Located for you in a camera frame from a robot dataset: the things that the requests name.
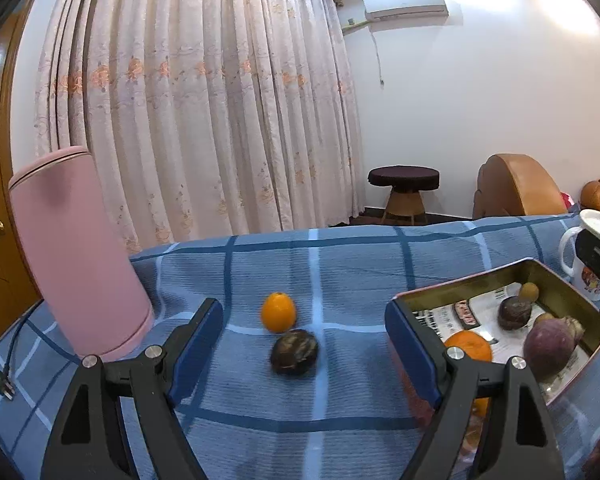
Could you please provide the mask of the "large dark brown fruit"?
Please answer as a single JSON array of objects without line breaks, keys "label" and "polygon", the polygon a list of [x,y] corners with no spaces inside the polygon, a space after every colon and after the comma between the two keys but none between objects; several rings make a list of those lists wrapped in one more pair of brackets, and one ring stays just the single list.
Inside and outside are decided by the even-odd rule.
[{"label": "large dark brown fruit", "polygon": [[307,330],[290,330],[273,344],[270,354],[272,370],[279,375],[300,376],[316,363],[320,347]]}]

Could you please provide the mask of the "pink metal tin box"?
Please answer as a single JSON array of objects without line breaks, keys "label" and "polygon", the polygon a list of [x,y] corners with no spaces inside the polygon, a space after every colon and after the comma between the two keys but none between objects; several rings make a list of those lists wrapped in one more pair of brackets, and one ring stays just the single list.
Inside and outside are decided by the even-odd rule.
[{"label": "pink metal tin box", "polygon": [[504,364],[524,354],[540,316],[570,318],[582,327],[566,365],[540,382],[545,403],[555,406],[600,353],[600,312],[543,263],[525,258],[394,297],[386,307],[386,332],[416,424],[430,423],[448,386],[441,363],[448,341],[458,344],[458,333],[475,333],[489,343],[491,361]]}]

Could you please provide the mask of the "floral pink curtain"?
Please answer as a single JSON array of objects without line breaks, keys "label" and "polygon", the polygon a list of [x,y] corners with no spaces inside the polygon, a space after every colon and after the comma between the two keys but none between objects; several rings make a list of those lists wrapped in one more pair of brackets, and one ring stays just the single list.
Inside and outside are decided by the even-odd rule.
[{"label": "floral pink curtain", "polygon": [[81,145],[128,252],[364,205],[340,0],[57,0],[38,154]]}]

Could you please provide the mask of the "pink cylindrical appliance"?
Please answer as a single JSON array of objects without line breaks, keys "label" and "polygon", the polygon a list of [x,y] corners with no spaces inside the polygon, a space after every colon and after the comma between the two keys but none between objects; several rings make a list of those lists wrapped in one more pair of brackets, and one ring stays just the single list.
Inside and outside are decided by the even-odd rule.
[{"label": "pink cylindrical appliance", "polygon": [[44,155],[8,192],[35,284],[73,351],[105,362],[129,354],[154,309],[108,218],[92,155],[83,146]]}]

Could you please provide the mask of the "dark round stool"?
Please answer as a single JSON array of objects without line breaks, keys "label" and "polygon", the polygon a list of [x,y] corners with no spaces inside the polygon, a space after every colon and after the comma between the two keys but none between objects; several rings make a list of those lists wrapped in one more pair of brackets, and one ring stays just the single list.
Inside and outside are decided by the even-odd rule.
[{"label": "dark round stool", "polygon": [[381,222],[393,216],[409,218],[414,226],[415,218],[426,214],[422,192],[439,188],[440,172],[422,166],[385,166],[370,170],[367,181],[376,188],[391,188]]}]

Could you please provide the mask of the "cut sweet potato piece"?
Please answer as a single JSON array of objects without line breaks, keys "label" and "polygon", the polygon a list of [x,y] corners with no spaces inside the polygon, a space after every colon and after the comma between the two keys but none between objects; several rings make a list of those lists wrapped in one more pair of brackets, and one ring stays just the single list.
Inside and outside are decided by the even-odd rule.
[{"label": "cut sweet potato piece", "polygon": [[562,322],[566,324],[573,338],[573,345],[577,347],[585,332],[583,325],[573,316],[564,316]]}]

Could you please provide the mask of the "white printed mug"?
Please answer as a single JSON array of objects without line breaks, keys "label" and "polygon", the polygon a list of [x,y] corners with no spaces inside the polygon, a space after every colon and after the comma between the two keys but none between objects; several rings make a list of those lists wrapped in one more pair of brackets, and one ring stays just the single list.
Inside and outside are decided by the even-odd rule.
[{"label": "white printed mug", "polygon": [[580,224],[560,239],[560,265],[582,296],[600,302],[600,211],[583,209]]}]

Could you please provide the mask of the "white air conditioner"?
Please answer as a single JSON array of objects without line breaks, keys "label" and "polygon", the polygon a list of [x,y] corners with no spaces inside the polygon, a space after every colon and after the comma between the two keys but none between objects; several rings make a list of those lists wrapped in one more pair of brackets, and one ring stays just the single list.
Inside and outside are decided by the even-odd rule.
[{"label": "white air conditioner", "polygon": [[367,21],[448,16],[445,0],[362,0]]}]

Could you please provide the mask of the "small dark fruit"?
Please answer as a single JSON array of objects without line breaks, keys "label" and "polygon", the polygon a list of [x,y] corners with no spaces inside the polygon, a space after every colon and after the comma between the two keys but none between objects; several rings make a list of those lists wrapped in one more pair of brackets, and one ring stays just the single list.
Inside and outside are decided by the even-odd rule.
[{"label": "small dark fruit", "polygon": [[531,318],[532,303],[518,296],[505,298],[498,307],[498,326],[502,330],[519,330]]}]

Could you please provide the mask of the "orange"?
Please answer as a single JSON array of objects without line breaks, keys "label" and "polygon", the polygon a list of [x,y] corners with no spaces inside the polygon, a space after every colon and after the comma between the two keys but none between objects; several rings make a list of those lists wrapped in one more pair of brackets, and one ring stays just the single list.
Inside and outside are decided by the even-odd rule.
[{"label": "orange", "polygon": [[486,412],[489,408],[489,402],[489,398],[476,399],[474,402],[472,402],[471,413],[474,414],[476,417],[485,418]]},{"label": "orange", "polygon": [[493,359],[493,352],[488,341],[471,330],[461,330],[449,336],[444,344],[448,348],[462,349],[473,360],[491,362]]}]

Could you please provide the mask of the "small yellow-brown fruit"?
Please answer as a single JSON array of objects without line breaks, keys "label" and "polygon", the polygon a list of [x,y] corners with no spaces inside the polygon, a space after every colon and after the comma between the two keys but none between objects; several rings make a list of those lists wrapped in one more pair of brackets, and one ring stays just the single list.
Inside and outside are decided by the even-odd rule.
[{"label": "small yellow-brown fruit", "polygon": [[539,299],[540,289],[537,284],[532,282],[524,283],[518,292],[518,298],[521,301],[535,302]]}]

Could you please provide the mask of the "round purple fruit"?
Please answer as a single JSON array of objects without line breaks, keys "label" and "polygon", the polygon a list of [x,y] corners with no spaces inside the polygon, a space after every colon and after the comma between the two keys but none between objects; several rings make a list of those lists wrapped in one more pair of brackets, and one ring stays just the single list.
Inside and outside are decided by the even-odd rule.
[{"label": "round purple fruit", "polygon": [[536,323],[522,347],[522,356],[538,382],[548,382],[568,364],[576,348],[569,324],[561,318]]}]

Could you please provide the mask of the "small oval orange kumquat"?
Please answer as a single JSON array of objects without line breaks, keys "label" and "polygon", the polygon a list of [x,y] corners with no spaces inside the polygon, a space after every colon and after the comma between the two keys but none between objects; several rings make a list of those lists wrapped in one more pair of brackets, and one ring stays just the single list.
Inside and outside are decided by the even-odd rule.
[{"label": "small oval orange kumquat", "polygon": [[291,330],[297,319],[294,300],[283,292],[272,292],[262,304],[260,318],[263,326],[272,333]]}]

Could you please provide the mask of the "blue plaid tablecloth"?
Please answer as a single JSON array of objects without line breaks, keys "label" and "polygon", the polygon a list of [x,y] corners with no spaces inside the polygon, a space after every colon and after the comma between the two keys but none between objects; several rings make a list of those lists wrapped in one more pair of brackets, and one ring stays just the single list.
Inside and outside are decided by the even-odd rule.
[{"label": "blue plaid tablecloth", "polygon": [[174,243],[146,330],[82,350],[53,301],[0,339],[19,479],[573,479],[600,432],[577,214]]}]

